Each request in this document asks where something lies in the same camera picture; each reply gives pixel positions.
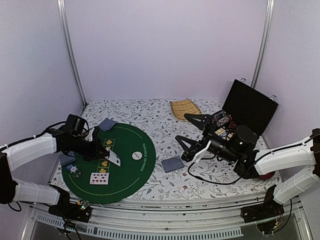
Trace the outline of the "eight of diamonds card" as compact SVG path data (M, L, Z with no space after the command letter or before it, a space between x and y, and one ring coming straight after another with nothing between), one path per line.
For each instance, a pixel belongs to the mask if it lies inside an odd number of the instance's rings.
M109 173L108 172L92 172L89 180L90 185L108 185Z

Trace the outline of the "white dealer button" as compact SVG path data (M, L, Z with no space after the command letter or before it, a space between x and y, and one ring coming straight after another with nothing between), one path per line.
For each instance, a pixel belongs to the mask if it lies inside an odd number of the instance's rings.
M135 151L131 156L133 160L138 161L143 157L143 154L140 151Z

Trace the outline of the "poker chip stack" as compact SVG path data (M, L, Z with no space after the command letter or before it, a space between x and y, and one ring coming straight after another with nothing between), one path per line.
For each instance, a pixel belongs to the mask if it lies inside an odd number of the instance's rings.
M74 178L79 178L81 176L81 171L78 169L77 166L72 166L70 169L69 169L69 172L71 173L71 175L74 177Z

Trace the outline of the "blue small blind button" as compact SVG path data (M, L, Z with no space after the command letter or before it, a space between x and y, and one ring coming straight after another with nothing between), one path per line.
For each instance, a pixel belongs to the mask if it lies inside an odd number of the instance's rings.
M74 164L69 164L69 165L66 167L66 169L67 169L68 171L70 171L74 166L75 166Z

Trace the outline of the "blue patterned card deck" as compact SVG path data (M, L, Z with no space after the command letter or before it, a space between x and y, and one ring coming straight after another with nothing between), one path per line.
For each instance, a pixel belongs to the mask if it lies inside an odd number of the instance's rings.
M179 170L184 167L181 159L177 156L162 160L161 165L165 173Z

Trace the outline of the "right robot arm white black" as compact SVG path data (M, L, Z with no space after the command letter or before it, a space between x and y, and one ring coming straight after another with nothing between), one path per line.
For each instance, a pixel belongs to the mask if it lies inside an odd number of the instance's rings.
M217 115L188 114L186 120L202 131L199 141L176 136L184 150L181 158L185 162L198 163L206 153L234 164L234 172L240 179L266 177L278 170L303 166L304 168L288 180L270 187L265 202L259 206L262 218L269 218L291 198L305 192L320 182L320 130L300 141L269 150L256 150L258 136L247 126L231 129L230 137L222 138L216 131L220 127Z

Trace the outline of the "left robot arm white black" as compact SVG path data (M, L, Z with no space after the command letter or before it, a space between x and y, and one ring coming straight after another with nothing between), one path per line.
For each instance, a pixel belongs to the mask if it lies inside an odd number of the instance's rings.
M97 129L89 128L88 122L73 114L65 121L48 126L41 133L5 144L0 148L0 202L43 203L54 206L63 216L74 213L68 193L61 189L27 182L12 177L19 167L43 156L54 153L77 153L84 160L107 159L112 156L95 135Z

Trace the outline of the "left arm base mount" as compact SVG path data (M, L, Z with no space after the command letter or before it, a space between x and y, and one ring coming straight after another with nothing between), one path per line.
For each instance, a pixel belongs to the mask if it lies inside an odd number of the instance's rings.
M91 207L88 206L86 209L82 209L81 205L70 202L70 194L67 191L52 184L49 186L59 192L58 202L56 205L49 207L49 214L78 222L89 222L92 213Z

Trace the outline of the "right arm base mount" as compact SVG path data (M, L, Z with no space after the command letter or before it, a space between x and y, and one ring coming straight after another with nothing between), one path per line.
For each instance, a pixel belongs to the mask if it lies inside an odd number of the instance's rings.
M272 217L280 217L284 213L283 204L274 201L275 188L276 185L273 185L267 190L263 203L241 208L240 216L245 223L261 221ZM276 231L278 224L278 220L259 223L257 229L264 235L270 235Z

